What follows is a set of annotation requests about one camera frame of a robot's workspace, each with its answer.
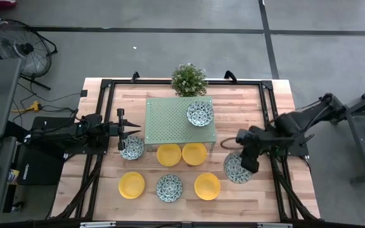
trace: yellow cable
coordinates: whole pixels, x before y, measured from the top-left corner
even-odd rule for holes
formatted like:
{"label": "yellow cable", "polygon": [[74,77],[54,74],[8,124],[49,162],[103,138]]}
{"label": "yellow cable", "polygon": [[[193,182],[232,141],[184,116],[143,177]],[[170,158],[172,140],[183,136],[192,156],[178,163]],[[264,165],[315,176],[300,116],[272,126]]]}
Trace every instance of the yellow cable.
{"label": "yellow cable", "polygon": [[30,105],[29,108],[26,108],[24,110],[11,110],[11,112],[14,112],[14,113],[21,113],[21,112],[24,112],[24,111],[30,111],[30,110],[34,110],[34,111],[40,111],[40,107],[41,107],[41,104],[38,102],[38,101],[34,101],[32,105]]}

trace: yellow bowl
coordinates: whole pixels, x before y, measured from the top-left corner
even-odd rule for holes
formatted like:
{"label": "yellow bowl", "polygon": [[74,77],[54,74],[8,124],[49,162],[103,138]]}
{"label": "yellow bowl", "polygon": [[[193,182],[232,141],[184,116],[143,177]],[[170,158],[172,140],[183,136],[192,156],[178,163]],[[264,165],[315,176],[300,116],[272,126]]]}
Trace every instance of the yellow bowl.
{"label": "yellow bowl", "polygon": [[137,198],[144,190],[144,179],[137,172],[128,172],[120,178],[118,189],[119,193],[127,199]]}
{"label": "yellow bowl", "polygon": [[221,182],[211,173],[199,175],[194,183],[195,193],[203,200],[213,200],[221,192]]}
{"label": "yellow bowl", "polygon": [[157,160],[160,164],[171,167],[181,159],[181,149],[177,144],[164,144],[157,149]]}
{"label": "yellow bowl", "polygon": [[202,143],[187,143],[182,149],[182,158],[189,165],[201,165],[207,158],[207,149]]}

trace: wooden tabletop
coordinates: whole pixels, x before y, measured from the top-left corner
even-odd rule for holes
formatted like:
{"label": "wooden tabletop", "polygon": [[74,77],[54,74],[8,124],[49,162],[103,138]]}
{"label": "wooden tabletop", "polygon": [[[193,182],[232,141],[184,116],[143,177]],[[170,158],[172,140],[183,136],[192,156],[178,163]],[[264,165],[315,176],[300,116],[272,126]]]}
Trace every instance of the wooden tabletop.
{"label": "wooden tabletop", "polygon": [[[86,78],[84,88],[88,96],[80,99],[78,116],[94,113],[102,78]],[[288,80],[273,80],[278,113],[294,110],[294,103]],[[238,129],[251,125],[263,127],[259,90],[250,85],[210,85],[208,96],[214,101],[217,144],[208,154],[205,162],[189,167],[183,159],[174,167],[163,167],[155,152],[145,152],[136,161],[123,159],[117,150],[117,138],[110,139],[108,154],[104,157],[94,220],[138,220],[138,221],[208,221],[208,222],[274,222],[278,221],[278,209],[271,165],[266,156],[259,158],[259,172],[245,184],[230,182],[223,172],[223,162],[230,152],[222,149],[220,141],[234,137]],[[174,91],[169,85],[117,85],[113,99],[111,121],[117,122],[117,108],[125,109],[128,121],[141,125],[136,134],[144,137],[144,112],[146,98],[172,97]],[[102,115],[106,108],[106,92]],[[76,155],[63,167],[60,184],[51,216],[62,212],[80,188],[85,155]],[[289,157],[293,189],[311,211],[319,217],[314,187],[309,169],[303,160]],[[139,172],[145,179],[143,194],[136,199],[125,199],[118,191],[118,182],[126,172]],[[201,200],[194,191],[195,179],[204,172],[212,172],[221,181],[221,193],[213,201]],[[182,196],[173,203],[164,203],[156,195],[156,183],[165,174],[177,175],[183,184]],[[290,215],[288,197],[283,193],[286,212]],[[89,192],[84,205],[87,205]]]}

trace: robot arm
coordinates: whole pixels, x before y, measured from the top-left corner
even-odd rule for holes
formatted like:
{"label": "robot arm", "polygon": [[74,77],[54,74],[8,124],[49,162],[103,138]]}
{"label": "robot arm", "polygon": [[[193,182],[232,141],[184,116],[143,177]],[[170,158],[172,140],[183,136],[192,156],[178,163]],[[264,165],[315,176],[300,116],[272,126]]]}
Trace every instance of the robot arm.
{"label": "robot arm", "polygon": [[251,126],[249,130],[240,129],[236,143],[243,146],[241,166],[252,173],[258,172],[259,155],[265,151],[303,146],[312,138],[304,138],[309,128],[320,121],[335,120],[343,111],[343,104],[334,95],[325,94],[314,106],[304,111],[282,114],[265,129],[256,126]]}
{"label": "robot arm", "polygon": [[125,132],[125,126],[140,127],[124,119],[124,109],[118,108],[118,123],[102,123],[102,116],[99,114],[89,114],[82,116],[77,123],[73,117],[66,124],[55,129],[33,130],[27,138],[27,145],[53,146],[59,147],[68,154],[93,153],[96,148],[100,148],[109,137],[118,137],[118,149],[125,149],[124,139],[127,136],[140,132],[134,130]]}

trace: pegboard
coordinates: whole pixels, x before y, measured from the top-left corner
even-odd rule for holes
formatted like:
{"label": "pegboard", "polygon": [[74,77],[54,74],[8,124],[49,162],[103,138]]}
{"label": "pegboard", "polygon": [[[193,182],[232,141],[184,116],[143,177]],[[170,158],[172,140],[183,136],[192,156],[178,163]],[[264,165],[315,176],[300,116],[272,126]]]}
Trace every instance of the pegboard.
{"label": "pegboard", "polygon": [[195,101],[209,102],[212,97],[148,98],[146,100],[145,144],[214,143],[215,120],[203,127],[188,121],[187,109]]}

